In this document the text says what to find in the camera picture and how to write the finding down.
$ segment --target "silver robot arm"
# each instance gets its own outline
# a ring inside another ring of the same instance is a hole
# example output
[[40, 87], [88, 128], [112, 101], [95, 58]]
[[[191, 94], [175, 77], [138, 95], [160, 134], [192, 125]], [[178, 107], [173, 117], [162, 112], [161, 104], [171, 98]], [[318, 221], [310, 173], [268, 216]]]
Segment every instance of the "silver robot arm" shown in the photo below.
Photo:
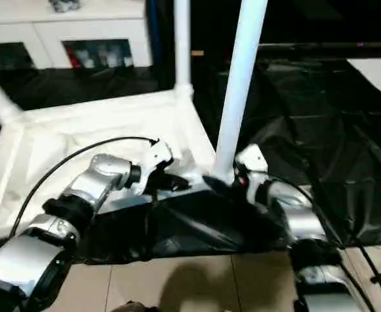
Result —
[[313, 210], [311, 196], [290, 183], [269, 176], [258, 146], [249, 146], [236, 157], [237, 187], [246, 200], [282, 223], [289, 242], [298, 300], [295, 311], [361, 311], [348, 286], [342, 258], [327, 241]]
[[44, 214], [0, 248], [0, 311], [49, 307], [79, 241], [107, 196], [122, 188], [142, 194], [157, 166], [172, 161], [164, 142], [154, 144], [137, 165], [112, 155], [96, 155], [57, 199], [45, 202]]

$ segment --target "black cable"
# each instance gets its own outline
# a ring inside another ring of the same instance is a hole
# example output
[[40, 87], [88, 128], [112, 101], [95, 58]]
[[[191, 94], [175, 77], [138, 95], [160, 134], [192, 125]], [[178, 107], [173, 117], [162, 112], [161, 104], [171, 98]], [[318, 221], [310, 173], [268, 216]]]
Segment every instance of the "black cable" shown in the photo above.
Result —
[[342, 271], [344, 271], [346, 277], [351, 281], [351, 284], [354, 286], [354, 288], [358, 291], [362, 300], [364, 300], [365, 305], [368, 307], [369, 311], [370, 312], [376, 312], [373, 304], [370, 301], [370, 299], [368, 298], [368, 296], [366, 295], [366, 293], [364, 292], [364, 290], [362, 289], [360, 284], [356, 281], [356, 279], [348, 271], [346, 266], [343, 263], [341, 263], [339, 266], [342, 268]]
[[[291, 185], [292, 187], [297, 189], [300, 193], [302, 193], [302, 195], [305, 196], [308, 199], [308, 201], [312, 204], [312, 206], [316, 205], [316, 203], [313, 200], [312, 196], [310, 196], [306, 191], [302, 190], [302, 188], [300, 188], [298, 185], [294, 184], [293, 182], [289, 181], [288, 179], [286, 179], [284, 177], [278, 177], [278, 176], [275, 176], [275, 175], [270, 175], [270, 174], [268, 174], [267, 172], [264, 172], [264, 171], [255, 171], [255, 170], [253, 170], [252, 172], [259, 173], [259, 174], [265, 174], [265, 175], [271, 177], [273, 180], [280, 181], [280, 182], [283, 182], [283, 183], [287, 183], [288, 185]], [[379, 272], [377, 271], [373, 261], [371, 260], [369, 254], [367, 253], [367, 251], [363, 247], [363, 244], [360, 242], [359, 238], [357, 238], [351, 231], [349, 231], [349, 232], [354, 237], [355, 241], [358, 243], [358, 248], [360, 249], [361, 253], [363, 254], [365, 260], [368, 262], [368, 264], [371, 267], [371, 270], [374, 272], [375, 276], [379, 275]], [[347, 268], [344, 266], [343, 263], [341, 263], [341, 268], [344, 270], [345, 275], [347, 275], [347, 278], [349, 278], [351, 280], [351, 282], [354, 285], [354, 287], [360, 293], [360, 296], [363, 298], [363, 300], [367, 304], [367, 306], [370, 309], [370, 311], [375, 311], [374, 307], [371, 304], [371, 302], [368, 300], [368, 297], [365, 295], [364, 291], [362, 290], [362, 288], [360, 287], [358, 282], [353, 279], [351, 273], [347, 270]]]
[[14, 225], [13, 225], [11, 231], [10, 231], [9, 238], [11, 239], [12, 237], [14, 237], [16, 235], [17, 228], [18, 228], [18, 226], [20, 224], [20, 221], [21, 221], [21, 218], [23, 216], [23, 213], [25, 212], [25, 210], [26, 210], [30, 200], [32, 199], [33, 195], [37, 192], [37, 190], [43, 184], [43, 182], [48, 177], [50, 177], [56, 170], [58, 170], [65, 163], [67, 163], [68, 161], [70, 161], [74, 157], [78, 156], [79, 154], [82, 154], [85, 151], [91, 150], [92, 148], [96, 148], [97, 146], [100, 146], [100, 145], [104, 145], [104, 144], [111, 143], [111, 142], [116, 142], [116, 141], [123, 141], [123, 140], [143, 140], [143, 141], [148, 141], [150, 144], [155, 144], [157, 142], [156, 140], [153, 140], [151, 138], [145, 138], [143, 136], [123, 136], [123, 137], [122, 136], [118, 136], [116, 138], [110, 138], [108, 140], [96, 142], [96, 143], [91, 144], [91, 145], [89, 145], [89, 146], [87, 146], [85, 148], [81, 148], [79, 151], [76, 151], [76, 152], [72, 153], [71, 155], [65, 157], [63, 160], [61, 160], [56, 165], [54, 165], [54, 167], [52, 167], [52, 169], [50, 169], [48, 172], [46, 172], [46, 174], [43, 177], [41, 177], [40, 180], [31, 189], [31, 191], [27, 195], [25, 201], [23, 202], [23, 205], [21, 205], [20, 211], [19, 211], [19, 213], [18, 213], [18, 215], [16, 217], [16, 220], [14, 221]]

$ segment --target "black plastic sheet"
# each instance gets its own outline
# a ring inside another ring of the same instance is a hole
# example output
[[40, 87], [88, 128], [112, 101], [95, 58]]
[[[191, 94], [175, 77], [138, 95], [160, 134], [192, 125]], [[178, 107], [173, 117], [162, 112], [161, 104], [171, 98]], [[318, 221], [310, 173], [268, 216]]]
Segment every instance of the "black plastic sheet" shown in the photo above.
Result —
[[[215, 146], [227, 69], [193, 60], [194, 104]], [[161, 89], [148, 71], [0, 73], [25, 109]], [[254, 71], [238, 149], [260, 145], [271, 174], [311, 185], [316, 211], [342, 246], [381, 244], [381, 93], [347, 62], [264, 62]], [[283, 229], [249, 205], [201, 192], [99, 215], [78, 260], [128, 263], [154, 257], [284, 248]]]

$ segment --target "white cabinet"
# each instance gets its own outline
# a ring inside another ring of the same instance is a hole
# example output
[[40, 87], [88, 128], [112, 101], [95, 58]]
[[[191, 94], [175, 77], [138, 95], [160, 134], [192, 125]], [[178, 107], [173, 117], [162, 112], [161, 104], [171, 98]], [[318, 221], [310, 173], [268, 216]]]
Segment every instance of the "white cabinet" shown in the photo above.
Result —
[[133, 64], [151, 65], [145, 0], [82, 0], [55, 13], [48, 0], [0, 0], [0, 44], [21, 42], [37, 68], [70, 68], [65, 41], [129, 42]]
[[21, 42], [37, 68], [52, 67], [52, 61], [32, 23], [0, 24], [0, 44]]
[[127, 39], [134, 66], [151, 65], [147, 28], [143, 19], [57, 21], [35, 23], [34, 26], [55, 68], [72, 66], [62, 43], [77, 40]]

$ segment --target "tile floor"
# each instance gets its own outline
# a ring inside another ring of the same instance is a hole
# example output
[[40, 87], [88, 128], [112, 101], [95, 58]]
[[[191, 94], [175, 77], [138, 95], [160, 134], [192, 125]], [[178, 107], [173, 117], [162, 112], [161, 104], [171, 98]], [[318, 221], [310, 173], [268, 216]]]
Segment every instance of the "tile floor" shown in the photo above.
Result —
[[[381, 270], [381, 247], [369, 248]], [[381, 312], [379, 286], [358, 250], [343, 252], [349, 270]], [[129, 265], [75, 265], [48, 312], [111, 312], [130, 300], [164, 312], [286, 312], [296, 298], [286, 253], [156, 259]]]

